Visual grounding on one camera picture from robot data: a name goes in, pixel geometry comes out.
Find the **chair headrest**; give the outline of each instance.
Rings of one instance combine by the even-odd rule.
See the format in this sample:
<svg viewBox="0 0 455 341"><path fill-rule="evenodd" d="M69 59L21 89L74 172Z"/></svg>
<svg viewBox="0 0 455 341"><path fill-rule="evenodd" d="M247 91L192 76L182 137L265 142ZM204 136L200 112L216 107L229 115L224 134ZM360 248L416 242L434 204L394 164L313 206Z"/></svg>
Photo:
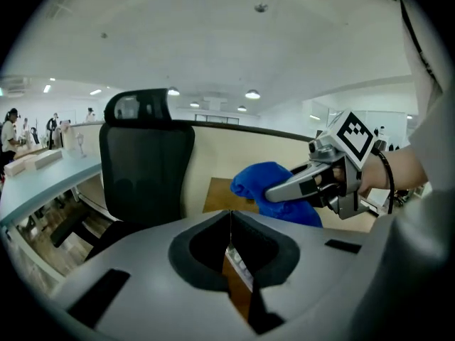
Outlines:
<svg viewBox="0 0 455 341"><path fill-rule="evenodd" d="M106 105L105 121L110 126L139 128L171 122L167 96L166 88L116 94Z"/></svg>

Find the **white box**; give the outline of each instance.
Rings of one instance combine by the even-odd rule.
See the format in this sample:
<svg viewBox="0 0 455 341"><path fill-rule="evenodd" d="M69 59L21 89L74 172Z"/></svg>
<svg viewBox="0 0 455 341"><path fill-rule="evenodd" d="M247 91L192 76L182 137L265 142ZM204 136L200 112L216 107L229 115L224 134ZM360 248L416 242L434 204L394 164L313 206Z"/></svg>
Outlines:
<svg viewBox="0 0 455 341"><path fill-rule="evenodd" d="M26 168L25 162L28 159L32 159L35 156L36 155L34 155L34 154L28 154L27 156L23 156L22 158L19 158L16 161L12 161L11 163L6 164L5 165L5 174L10 177L13 177L17 173L22 172Z"/></svg>
<svg viewBox="0 0 455 341"><path fill-rule="evenodd" d="M42 168L43 166L46 166L60 158L62 158L62 151L45 151L44 153L35 156L35 158L28 159L25 162L26 170L36 171L37 169Z"/></svg>

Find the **cable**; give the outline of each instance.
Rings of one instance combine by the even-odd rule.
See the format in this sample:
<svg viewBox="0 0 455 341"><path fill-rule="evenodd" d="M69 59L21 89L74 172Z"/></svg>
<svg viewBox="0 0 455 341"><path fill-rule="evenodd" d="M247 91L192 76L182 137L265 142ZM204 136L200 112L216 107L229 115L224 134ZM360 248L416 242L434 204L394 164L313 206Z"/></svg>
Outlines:
<svg viewBox="0 0 455 341"><path fill-rule="evenodd" d="M384 164L385 171L387 172L387 175L389 176L390 200L389 200L389 211L388 211L388 213L391 214L392 213L392 209L393 209L393 198L394 198L394 195L395 195L395 182L393 181L392 169L390 167L389 161L387 160L387 158L384 156L384 154L382 154L382 152L378 148L373 147L373 149L371 149L371 153L373 155L379 157L379 159L382 161L382 164Z"/></svg>

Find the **blue cloth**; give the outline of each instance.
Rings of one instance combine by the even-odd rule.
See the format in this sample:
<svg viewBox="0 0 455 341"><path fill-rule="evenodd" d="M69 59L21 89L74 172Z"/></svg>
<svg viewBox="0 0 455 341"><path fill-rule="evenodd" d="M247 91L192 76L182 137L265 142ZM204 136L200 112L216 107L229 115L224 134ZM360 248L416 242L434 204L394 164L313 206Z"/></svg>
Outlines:
<svg viewBox="0 0 455 341"><path fill-rule="evenodd" d="M275 162L264 162L246 167L237 174L230 190L240 197L255 200L259 213L279 220L322 227L321 218L315 209L305 200L287 202L269 202L264 190L274 184L292 177L292 173Z"/></svg>

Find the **window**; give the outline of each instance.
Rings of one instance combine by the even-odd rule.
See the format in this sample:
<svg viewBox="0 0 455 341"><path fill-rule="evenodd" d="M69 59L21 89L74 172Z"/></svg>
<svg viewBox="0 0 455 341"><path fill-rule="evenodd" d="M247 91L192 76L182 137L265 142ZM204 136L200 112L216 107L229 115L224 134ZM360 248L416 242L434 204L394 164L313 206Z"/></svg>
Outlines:
<svg viewBox="0 0 455 341"><path fill-rule="evenodd" d="M194 119L196 121L217 122L217 123L220 123L220 124L238 125L240 123L240 120L236 119L235 117L219 117L219 116L215 116L215 115L200 115L200 114L196 114L194 116Z"/></svg>

